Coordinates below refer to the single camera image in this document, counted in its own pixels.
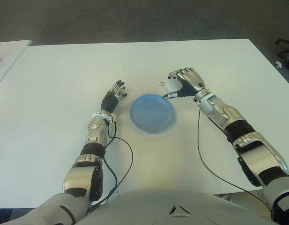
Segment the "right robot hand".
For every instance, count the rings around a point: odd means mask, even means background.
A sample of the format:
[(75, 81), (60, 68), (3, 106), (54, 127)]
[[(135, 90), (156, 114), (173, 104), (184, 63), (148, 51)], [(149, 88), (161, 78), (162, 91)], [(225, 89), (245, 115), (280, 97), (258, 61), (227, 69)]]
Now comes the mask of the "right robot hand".
[(165, 83), (168, 93), (164, 99), (192, 97), (205, 89), (201, 76), (188, 67), (170, 72)]

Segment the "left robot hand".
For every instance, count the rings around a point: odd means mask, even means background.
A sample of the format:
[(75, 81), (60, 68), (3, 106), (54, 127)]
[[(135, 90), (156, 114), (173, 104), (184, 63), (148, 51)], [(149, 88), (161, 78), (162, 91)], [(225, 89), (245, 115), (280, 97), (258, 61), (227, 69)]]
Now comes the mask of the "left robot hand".
[(124, 84), (123, 81), (118, 80), (112, 85), (102, 100), (101, 111), (106, 111), (110, 114), (114, 112), (119, 101), (127, 96)]

